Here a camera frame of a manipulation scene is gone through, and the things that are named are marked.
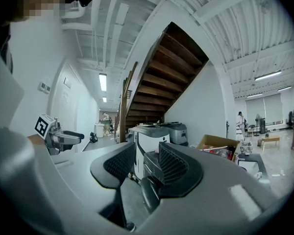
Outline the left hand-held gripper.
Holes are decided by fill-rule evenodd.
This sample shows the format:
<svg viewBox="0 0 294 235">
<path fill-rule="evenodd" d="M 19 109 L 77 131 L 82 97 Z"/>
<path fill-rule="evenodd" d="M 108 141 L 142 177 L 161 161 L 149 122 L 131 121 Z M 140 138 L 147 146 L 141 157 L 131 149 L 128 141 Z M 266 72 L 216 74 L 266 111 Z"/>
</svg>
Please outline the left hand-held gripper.
<svg viewBox="0 0 294 235">
<path fill-rule="evenodd" d="M 41 114 L 35 125 L 35 131 L 44 140 L 50 155 L 71 150 L 73 145 L 79 144 L 84 135 L 72 131 L 62 131 L 57 117 Z"/>
</svg>

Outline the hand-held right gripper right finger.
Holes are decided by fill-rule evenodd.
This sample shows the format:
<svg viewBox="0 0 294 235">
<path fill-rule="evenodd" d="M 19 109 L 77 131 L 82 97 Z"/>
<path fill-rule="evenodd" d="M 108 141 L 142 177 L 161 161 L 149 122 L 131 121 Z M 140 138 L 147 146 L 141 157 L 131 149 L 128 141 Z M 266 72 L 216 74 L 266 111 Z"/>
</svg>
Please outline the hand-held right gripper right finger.
<svg viewBox="0 0 294 235">
<path fill-rule="evenodd" d="M 191 156 L 192 148 L 177 144 L 159 143 L 159 165 L 163 185 L 158 190 L 161 198 L 181 198 L 190 193 L 202 180 L 203 166 Z"/>
</svg>

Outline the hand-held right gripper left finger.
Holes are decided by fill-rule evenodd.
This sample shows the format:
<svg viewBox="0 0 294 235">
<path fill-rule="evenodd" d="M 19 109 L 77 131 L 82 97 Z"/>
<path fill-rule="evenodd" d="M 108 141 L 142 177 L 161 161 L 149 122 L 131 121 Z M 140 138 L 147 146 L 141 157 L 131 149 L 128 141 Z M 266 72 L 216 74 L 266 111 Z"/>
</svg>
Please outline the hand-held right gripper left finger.
<svg viewBox="0 0 294 235">
<path fill-rule="evenodd" d="M 124 146 L 93 160 L 90 172 L 102 187 L 119 189 L 132 170 L 135 156 L 135 143 L 127 142 Z"/>
</svg>

